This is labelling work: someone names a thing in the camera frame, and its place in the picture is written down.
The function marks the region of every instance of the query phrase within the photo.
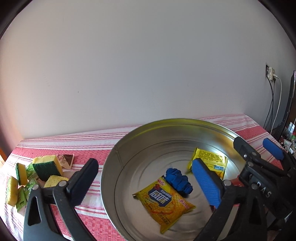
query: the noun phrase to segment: tablecloth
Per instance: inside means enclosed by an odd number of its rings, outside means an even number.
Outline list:
[[[275,160],[274,157],[262,146],[264,138],[271,139],[277,145],[279,145],[279,143],[247,115],[225,115],[202,118],[202,120],[222,125],[236,132],[255,148],[261,154],[263,159],[268,162],[273,162],[276,166],[281,166],[280,162]],[[124,240],[109,221],[102,205],[100,177],[104,162],[112,147],[122,137],[135,128],[136,126],[21,141],[0,170],[0,216],[16,239],[23,240],[24,217],[18,214],[15,208],[5,204],[7,180],[9,176],[16,177],[16,163],[19,162],[28,165],[32,162],[32,159],[37,156],[74,154],[75,157],[72,165],[73,170],[80,170],[89,158],[95,158],[99,162],[98,175],[88,190],[81,205],[75,207],[76,212],[97,240]],[[57,207],[52,205],[52,209],[64,237],[72,240],[71,235],[60,217]]]

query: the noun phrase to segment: yellow snack bag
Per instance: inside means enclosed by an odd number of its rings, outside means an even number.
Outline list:
[[[228,158],[225,155],[219,155],[210,151],[196,148],[191,161],[187,165],[188,170],[191,170],[192,161],[197,158],[200,158],[210,171],[214,171],[221,179],[223,179],[228,162]]]
[[[167,231],[182,215],[196,208],[172,188],[163,177],[133,194],[145,206],[151,217]]]

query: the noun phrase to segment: yellow sponge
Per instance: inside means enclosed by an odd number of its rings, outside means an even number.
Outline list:
[[[17,173],[17,179],[18,179],[19,185],[25,186],[28,183],[26,166],[21,163],[17,163],[15,170]]]
[[[61,164],[56,155],[35,157],[32,165],[38,177],[45,182],[51,175],[63,175]]]
[[[69,178],[52,175],[44,184],[45,188],[55,187],[62,180],[69,181]]]
[[[7,183],[6,203],[13,207],[17,203],[17,188],[18,181],[14,177],[10,177]]]

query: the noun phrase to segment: stainless steel bowl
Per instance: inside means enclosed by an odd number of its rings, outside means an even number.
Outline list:
[[[187,174],[193,186],[187,200],[196,208],[164,234],[132,194],[156,181],[169,167],[185,174],[195,147],[225,154],[229,160],[224,179],[236,178],[245,163],[233,148],[237,136],[222,126],[193,119],[160,120],[127,134],[111,150],[101,176],[103,205],[115,228],[129,241],[193,240],[212,212],[192,173]],[[225,229],[229,230],[235,213]]]

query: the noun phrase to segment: green snack packet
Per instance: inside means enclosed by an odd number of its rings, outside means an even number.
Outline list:
[[[17,190],[17,204],[15,207],[17,208],[17,212],[21,215],[25,215],[27,199],[24,192],[24,187],[20,187]]]
[[[27,173],[27,178],[28,180],[35,178],[38,179],[38,175],[35,172],[34,168],[33,168],[33,164],[30,163],[27,167],[26,167],[26,173]]]
[[[29,200],[29,196],[30,196],[30,193],[31,193],[31,190],[32,190],[32,187],[35,185],[35,184],[38,184],[38,182],[36,181],[35,178],[32,178],[28,181],[27,185],[25,186],[24,188],[24,192],[25,192],[25,196],[26,196],[26,199]]]

